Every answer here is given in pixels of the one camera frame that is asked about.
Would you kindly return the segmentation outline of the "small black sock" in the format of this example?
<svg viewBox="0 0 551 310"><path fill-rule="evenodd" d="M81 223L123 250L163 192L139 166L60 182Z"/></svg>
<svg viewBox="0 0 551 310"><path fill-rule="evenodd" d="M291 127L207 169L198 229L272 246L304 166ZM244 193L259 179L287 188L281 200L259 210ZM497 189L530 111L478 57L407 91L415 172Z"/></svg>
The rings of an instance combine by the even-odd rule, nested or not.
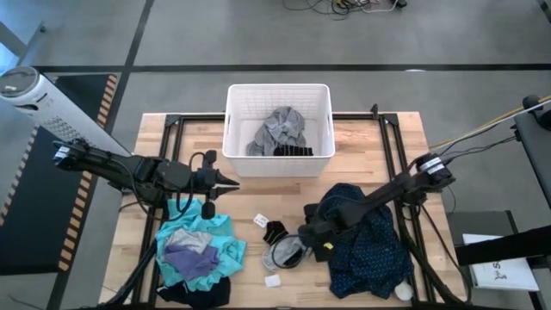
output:
<svg viewBox="0 0 551 310"><path fill-rule="evenodd" d="M266 225L263 241L268 245L274 245L287 235L289 235L289 232L280 221L269 221Z"/></svg>

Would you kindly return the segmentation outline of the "white paper sheet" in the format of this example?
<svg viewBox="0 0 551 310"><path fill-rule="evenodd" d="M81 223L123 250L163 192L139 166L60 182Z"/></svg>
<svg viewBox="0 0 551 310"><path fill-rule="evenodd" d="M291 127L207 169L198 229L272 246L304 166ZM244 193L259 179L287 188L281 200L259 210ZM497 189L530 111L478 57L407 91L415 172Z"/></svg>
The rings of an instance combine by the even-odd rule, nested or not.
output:
<svg viewBox="0 0 551 310"><path fill-rule="evenodd" d="M539 286L526 258L470 264L475 288L539 291Z"/></svg>

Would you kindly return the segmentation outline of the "white perforated plastic basket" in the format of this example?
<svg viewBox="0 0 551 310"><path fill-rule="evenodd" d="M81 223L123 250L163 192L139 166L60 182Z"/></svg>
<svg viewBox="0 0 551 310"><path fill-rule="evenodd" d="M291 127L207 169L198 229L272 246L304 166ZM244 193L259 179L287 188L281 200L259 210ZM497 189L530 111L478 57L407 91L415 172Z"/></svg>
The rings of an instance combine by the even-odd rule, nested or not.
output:
<svg viewBox="0 0 551 310"><path fill-rule="evenodd" d="M277 108L291 107L306 121L311 157L252 157L256 131ZM331 92L325 84L234 84L228 88L222 153L240 177L317 177L336 152Z"/></svg>

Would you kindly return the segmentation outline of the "white sock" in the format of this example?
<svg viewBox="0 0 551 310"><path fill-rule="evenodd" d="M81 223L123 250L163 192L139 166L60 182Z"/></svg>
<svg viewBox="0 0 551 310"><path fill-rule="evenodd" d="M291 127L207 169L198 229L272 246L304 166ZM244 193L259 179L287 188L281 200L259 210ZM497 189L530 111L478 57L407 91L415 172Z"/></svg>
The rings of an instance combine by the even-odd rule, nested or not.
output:
<svg viewBox="0 0 551 310"><path fill-rule="evenodd" d="M407 280L404 280L394 288L394 294L401 301L410 301L414 297L413 288Z"/></svg>

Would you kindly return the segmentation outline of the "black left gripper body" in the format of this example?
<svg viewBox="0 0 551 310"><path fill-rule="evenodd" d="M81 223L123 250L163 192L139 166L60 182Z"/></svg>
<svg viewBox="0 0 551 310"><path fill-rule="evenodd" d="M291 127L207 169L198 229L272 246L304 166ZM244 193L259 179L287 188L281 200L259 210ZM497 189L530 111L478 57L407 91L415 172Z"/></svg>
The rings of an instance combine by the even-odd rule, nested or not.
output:
<svg viewBox="0 0 551 310"><path fill-rule="evenodd" d="M196 171L192 171L190 165L176 161L163 162L158 166L157 173L160 175L158 182L161 189L176 195L178 219L187 212L195 194L205 196L201 217L212 219L215 216L215 206L210 194L216 184L214 162L217 159L217 152L214 150L196 152L191 156L190 163L193 163L196 156L202 156L201 167Z"/></svg>

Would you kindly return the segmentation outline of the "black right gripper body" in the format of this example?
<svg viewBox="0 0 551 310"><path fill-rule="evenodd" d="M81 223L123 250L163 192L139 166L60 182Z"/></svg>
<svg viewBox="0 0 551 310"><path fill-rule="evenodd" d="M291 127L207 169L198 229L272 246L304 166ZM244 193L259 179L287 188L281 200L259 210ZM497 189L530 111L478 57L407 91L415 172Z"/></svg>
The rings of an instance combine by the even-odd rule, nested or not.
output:
<svg viewBox="0 0 551 310"><path fill-rule="evenodd" d="M348 229L344 215L351 203L340 203L326 214L318 213L319 206L319 203L307 204L303 211L305 224L309 224L312 228L311 235L314 237L314 247L311 250L315 261L323 263L332 259L337 237Z"/></svg>

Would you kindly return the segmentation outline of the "black cloth garment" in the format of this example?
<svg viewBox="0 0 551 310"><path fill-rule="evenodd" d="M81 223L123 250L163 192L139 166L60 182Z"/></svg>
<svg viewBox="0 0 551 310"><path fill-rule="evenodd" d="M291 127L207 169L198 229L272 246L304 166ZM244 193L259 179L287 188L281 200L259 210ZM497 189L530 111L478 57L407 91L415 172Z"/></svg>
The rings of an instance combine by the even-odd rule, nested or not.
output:
<svg viewBox="0 0 551 310"><path fill-rule="evenodd" d="M209 291L191 291L185 282L179 282L170 287L159 286L156 292L164 301L188 305L193 310L209 310L230 302L231 281L228 277L223 277Z"/></svg>

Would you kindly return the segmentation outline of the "navy dotted cloth garment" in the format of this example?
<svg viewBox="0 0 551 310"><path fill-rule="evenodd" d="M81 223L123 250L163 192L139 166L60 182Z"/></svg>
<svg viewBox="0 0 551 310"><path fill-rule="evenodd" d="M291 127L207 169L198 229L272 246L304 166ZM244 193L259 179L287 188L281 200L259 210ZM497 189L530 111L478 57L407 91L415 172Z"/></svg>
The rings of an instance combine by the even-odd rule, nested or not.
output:
<svg viewBox="0 0 551 310"><path fill-rule="evenodd" d="M412 259L394 230L393 213L386 205L366 214L352 232L332 245L330 291L339 299L363 292L387 299L413 274Z"/></svg>

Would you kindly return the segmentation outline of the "purple cloth garment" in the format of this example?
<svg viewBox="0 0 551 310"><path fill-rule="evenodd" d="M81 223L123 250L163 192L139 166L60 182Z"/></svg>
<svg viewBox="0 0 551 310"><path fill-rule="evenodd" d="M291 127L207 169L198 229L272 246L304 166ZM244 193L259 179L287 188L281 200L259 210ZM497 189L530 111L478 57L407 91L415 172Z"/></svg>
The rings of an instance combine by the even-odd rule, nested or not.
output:
<svg viewBox="0 0 551 310"><path fill-rule="evenodd" d="M164 258L187 281L207 276L220 262L218 249L210 245L202 253L184 245L168 245L164 250Z"/></svg>

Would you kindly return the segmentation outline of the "black ribbed cloth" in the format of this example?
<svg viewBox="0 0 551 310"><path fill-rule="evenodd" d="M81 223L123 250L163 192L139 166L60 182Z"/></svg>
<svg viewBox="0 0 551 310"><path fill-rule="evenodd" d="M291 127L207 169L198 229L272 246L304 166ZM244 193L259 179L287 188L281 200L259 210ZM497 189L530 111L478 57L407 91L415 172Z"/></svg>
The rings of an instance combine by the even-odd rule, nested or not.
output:
<svg viewBox="0 0 551 310"><path fill-rule="evenodd" d="M279 145L274 150L276 157L311 157L313 149L305 146Z"/></svg>

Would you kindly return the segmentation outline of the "black hazard-striped floor mat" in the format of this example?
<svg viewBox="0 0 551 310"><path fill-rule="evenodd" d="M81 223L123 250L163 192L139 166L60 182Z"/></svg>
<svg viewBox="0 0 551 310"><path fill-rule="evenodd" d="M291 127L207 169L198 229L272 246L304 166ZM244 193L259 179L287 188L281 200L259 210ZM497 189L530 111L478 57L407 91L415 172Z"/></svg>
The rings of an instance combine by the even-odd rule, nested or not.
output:
<svg viewBox="0 0 551 310"><path fill-rule="evenodd" d="M49 80L104 129L118 82L116 75ZM0 103L25 115L2 99ZM88 172L58 168L53 162L57 151L53 143L64 141L29 119L34 131L0 205L0 276L67 271L90 204L90 187L95 183Z"/></svg>

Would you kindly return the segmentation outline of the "grey underwear with black band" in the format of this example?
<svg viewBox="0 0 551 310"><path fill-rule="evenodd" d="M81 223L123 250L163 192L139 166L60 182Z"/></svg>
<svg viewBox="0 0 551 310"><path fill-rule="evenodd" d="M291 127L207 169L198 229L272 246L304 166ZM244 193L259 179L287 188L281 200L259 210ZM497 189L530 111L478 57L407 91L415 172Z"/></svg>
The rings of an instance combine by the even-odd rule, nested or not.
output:
<svg viewBox="0 0 551 310"><path fill-rule="evenodd" d="M297 267L309 252L310 248L302 244L298 235L290 234L270 245L262 261L269 271L289 270Z"/></svg>

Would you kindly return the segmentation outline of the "grey-blue cloth garment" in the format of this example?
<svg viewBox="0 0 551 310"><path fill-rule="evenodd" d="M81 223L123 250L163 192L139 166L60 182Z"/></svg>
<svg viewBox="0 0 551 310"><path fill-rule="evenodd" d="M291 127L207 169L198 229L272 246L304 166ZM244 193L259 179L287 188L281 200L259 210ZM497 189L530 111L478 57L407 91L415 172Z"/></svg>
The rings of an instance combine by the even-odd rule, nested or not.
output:
<svg viewBox="0 0 551 310"><path fill-rule="evenodd" d="M291 107L275 109L256 131L246 148L247 156L271 157L283 146L306 147L306 121L302 114Z"/></svg>

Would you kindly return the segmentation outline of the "teal cloth garment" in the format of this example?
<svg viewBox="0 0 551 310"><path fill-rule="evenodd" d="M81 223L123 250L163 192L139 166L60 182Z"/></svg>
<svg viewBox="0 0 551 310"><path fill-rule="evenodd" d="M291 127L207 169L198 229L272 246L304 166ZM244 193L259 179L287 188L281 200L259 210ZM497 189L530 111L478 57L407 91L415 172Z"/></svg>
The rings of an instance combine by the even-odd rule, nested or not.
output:
<svg viewBox="0 0 551 310"><path fill-rule="evenodd" d="M204 220L201 217L201 206L202 201L192 200L187 212L178 219L179 212L176 210L176 201L169 200L170 220L165 222L156 234L156 261L164 277L164 282L168 286L185 282L191 291L209 291L215 283L220 282L221 278L229 277L244 268L246 242L234 238L230 217L226 214L216 214L211 220ZM180 228L189 232L205 232L213 235L209 245L218 249L220 262L207 276L187 281L164 258L167 238Z"/></svg>

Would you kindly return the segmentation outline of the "light grey cloth garment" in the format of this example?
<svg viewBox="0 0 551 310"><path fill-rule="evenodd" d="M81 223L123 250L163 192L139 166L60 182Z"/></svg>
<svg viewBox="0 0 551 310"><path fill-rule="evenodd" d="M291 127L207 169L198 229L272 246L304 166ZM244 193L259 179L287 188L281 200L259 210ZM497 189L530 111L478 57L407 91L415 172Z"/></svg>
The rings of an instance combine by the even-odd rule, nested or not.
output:
<svg viewBox="0 0 551 310"><path fill-rule="evenodd" d="M168 238L165 248L168 251L176 251L186 248L190 251L202 254L213 239L208 232L189 232L182 228L175 230Z"/></svg>

